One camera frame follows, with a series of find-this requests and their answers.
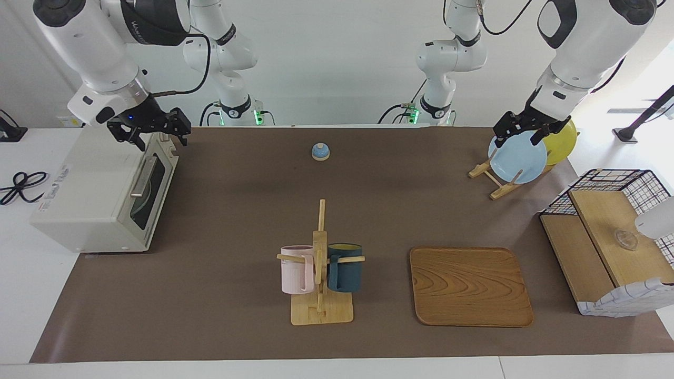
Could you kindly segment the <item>oven door with glass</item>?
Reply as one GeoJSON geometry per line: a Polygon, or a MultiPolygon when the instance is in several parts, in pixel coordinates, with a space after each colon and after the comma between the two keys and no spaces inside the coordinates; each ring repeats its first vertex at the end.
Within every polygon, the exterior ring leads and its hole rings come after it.
{"type": "Polygon", "coordinates": [[[145,252],[149,249],[177,165],[178,156],[174,154],[175,145],[170,137],[150,137],[145,147],[117,218],[124,232],[120,242],[122,253],[145,252]],[[150,214],[131,217],[132,203],[142,195],[149,180],[153,180],[157,191],[153,209],[150,214]]]}

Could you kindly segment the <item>cream toaster oven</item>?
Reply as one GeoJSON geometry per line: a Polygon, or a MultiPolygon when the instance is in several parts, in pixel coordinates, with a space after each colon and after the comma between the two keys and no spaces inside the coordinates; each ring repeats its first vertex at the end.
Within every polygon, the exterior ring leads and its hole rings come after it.
{"type": "Polygon", "coordinates": [[[118,221],[144,152],[83,128],[29,224],[74,253],[122,253],[118,221]]]}

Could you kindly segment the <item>yellow plate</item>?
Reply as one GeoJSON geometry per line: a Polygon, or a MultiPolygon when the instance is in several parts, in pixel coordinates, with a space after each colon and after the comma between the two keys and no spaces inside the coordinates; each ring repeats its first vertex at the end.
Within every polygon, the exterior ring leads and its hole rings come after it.
{"type": "Polygon", "coordinates": [[[566,159],[576,146],[578,131],[572,119],[557,134],[551,133],[542,140],[546,145],[546,166],[553,166],[566,159]]]}

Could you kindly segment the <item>light blue plate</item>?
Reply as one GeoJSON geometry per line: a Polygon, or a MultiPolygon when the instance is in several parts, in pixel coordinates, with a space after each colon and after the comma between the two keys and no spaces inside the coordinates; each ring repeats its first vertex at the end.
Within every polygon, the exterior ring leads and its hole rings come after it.
{"type": "Polygon", "coordinates": [[[541,175],[547,163],[547,149],[544,142],[532,145],[530,139],[535,131],[525,131],[510,137],[501,148],[496,148],[496,137],[493,137],[487,151],[487,156],[496,151],[491,160],[491,168],[498,177],[510,182],[522,171],[515,181],[517,184],[528,183],[541,175]]]}

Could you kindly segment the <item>wooden plate rack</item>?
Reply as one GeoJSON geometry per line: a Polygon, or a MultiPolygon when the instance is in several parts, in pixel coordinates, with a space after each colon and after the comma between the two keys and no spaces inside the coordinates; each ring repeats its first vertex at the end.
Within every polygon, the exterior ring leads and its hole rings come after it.
{"type": "MultiPolygon", "coordinates": [[[[474,166],[474,168],[472,168],[472,170],[469,170],[469,172],[468,172],[468,177],[470,179],[475,179],[475,178],[480,177],[480,176],[485,176],[489,180],[491,180],[491,182],[493,182],[496,185],[496,188],[493,190],[493,192],[491,192],[491,194],[489,194],[489,197],[491,198],[492,201],[496,201],[498,199],[501,199],[504,196],[506,196],[506,195],[512,193],[513,191],[517,190],[518,188],[522,187],[523,185],[527,184],[527,183],[522,183],[522,184],[515,183],[515,181],[518,179],[518,177],[522,174],[522,171],[519,171],[518,174],[516,174],[516,176],[510,182],[506,182],[506,181],[500,179],[498,177],[498,175],[496,175],[493,172],[493,170],[491,168],[491,164],[490,164],[492,158],[495,157],[496,153],[497,152],[494,151],[491,154],[491,156],[487,156],[486,161],[474,166]]],[[[539,175],[539,177],[541,177],[544,174],[547,174],[553,168],[554,168],[554,165],[553,166],[545,166],[544,170],[542,171],[541,175],[539,175]]]]}

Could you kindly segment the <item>brown table mat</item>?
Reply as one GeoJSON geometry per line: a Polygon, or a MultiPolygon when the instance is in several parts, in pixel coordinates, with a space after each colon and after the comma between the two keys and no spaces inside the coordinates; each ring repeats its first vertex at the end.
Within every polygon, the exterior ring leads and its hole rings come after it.
{"type": "Polygon", "coordinates": [[[582,316],[537,212],[575,180],[564,163],[504,199],[467,175],[488,127],[195,128],[146,254],[79,256],[32,363],[669,353],[654,312],[582,316]],[[330,158],[316,161],[312,146],[330,158]],[[331,243],[364,248],[354,321],[293,326],[285,245],[306,244],[326,199],[331,243]],[[534,321],[424,326],[409,251],[505,247],[534,321]]]}

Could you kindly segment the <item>wooden two-step shelf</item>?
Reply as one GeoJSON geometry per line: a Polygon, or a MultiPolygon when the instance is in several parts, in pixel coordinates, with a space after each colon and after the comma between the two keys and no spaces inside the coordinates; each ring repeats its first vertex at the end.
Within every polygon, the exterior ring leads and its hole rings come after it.
{"type": "Polygon", "coordinates": [[[674,285],[674,268],[653,240],[637,235],[635,250],[618,242],[617,231],[637,233],[637,213],[624,193],[573,190],[570,200],[570,214],[541,213],[540,219],[576,302],[596,302],[653,278],[674,285]]]}

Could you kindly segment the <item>small clear glass dish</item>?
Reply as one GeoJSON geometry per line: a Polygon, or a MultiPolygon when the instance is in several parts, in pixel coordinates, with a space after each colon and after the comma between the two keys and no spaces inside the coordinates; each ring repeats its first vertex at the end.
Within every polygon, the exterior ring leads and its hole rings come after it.
{"type": "Polygon", "coordinates": [[[617,243],[628,251],[636,251],[638,248],[639,240],[638,236],[631,231],[627,230],[616,230],[614,232],[614,237],[616,238],[617,243]]]}

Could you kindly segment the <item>white cylindrical object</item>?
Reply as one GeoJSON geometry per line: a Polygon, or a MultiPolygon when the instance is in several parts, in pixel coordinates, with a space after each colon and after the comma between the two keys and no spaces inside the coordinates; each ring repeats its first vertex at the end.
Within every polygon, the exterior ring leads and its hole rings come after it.
{"type": "Polygon", "coordinates": [[[651,240],[674,233],[674,196],[640,214],[634,221],[637,231],[651,240]]]}

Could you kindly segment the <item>brown wooden tray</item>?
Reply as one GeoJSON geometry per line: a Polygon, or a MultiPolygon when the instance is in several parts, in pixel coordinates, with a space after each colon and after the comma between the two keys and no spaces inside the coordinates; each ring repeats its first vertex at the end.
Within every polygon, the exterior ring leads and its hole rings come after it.
{"type": "Polygon", "coordinates": [[[423,325],[525,328],[534,321],[520,264],[508,248],[419,246],[409,264],[423,325]]]}

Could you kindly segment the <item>pink mug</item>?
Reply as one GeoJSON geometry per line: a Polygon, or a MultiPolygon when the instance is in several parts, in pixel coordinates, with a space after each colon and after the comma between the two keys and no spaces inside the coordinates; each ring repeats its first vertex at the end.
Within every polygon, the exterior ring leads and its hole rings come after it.
{"type": "Polygon", "coordinates": [[[313,293],[316,289],[314,249],[310,245],[291,245],[280,248],[285,256],[294,256],[300,262],[280,261],[280,288],[283,293],[299,295],[313,293]]]}

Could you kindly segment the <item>white checked cloth liner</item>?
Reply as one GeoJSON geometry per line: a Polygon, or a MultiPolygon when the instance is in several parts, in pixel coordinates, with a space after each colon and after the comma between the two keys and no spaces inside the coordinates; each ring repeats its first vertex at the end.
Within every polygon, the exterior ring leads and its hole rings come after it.
{"type": "Polygon", "coordinates": [[[650,278],[619,286],[596,302],[577,302],[576,305],[583,316],[638,316],[674,305],[674,283],[650,278]]]}

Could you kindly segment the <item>dark blue mug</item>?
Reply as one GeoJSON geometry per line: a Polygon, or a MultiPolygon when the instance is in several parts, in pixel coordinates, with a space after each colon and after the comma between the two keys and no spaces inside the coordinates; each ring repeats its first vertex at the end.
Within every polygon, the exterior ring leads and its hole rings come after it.
{"type": "Polygon", "coordinates": [[[363,256],[363,247],[356,243],[330,243],[328,245],[328,288],[331,291],[352,293],[361,288],[363,264],[339,262],[340,257],[363,256]]]}

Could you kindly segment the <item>wooden mug rack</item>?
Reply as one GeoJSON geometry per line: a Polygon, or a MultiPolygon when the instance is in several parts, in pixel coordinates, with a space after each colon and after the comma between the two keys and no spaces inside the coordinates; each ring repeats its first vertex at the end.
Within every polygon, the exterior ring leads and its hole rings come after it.
{"type": "Polygon", "coordinates": [[[325,199],[320,199],[318,230],[313,231],[313,254],[279,253],[282,263],[303,265],[302,287],[314,285],[314,291],[291,296],[291,324],[294,326],[351,322],[354,319],[351,293],[332,291],[328,287],[328,237],[325,231],[325,199]]]}

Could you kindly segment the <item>black clamp mount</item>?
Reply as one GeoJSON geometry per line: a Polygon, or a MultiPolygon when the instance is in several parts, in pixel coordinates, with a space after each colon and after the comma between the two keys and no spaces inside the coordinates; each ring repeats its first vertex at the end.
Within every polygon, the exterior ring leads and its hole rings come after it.
{"type": "Polygon", "coordinates": [[[0,142],[19,142],[28,128],[20,126],[12,115],[0,108],[0,142]]]}

